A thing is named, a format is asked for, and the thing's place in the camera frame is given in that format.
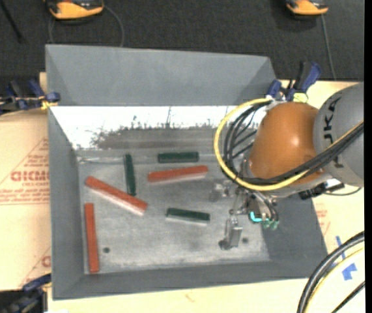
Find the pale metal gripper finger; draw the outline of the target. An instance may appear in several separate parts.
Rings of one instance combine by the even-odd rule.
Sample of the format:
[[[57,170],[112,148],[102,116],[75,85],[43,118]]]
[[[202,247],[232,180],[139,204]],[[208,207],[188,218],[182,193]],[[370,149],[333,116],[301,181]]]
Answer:
[[[208,200],[212,203],[231,198],[236,186],[230,181],[214,181],[210,188]]]
[[[229,217],[225,223],[223,239],[219,241],[222,250],[230,250],[239,245],[243,227],[239,225],[237,217]]]

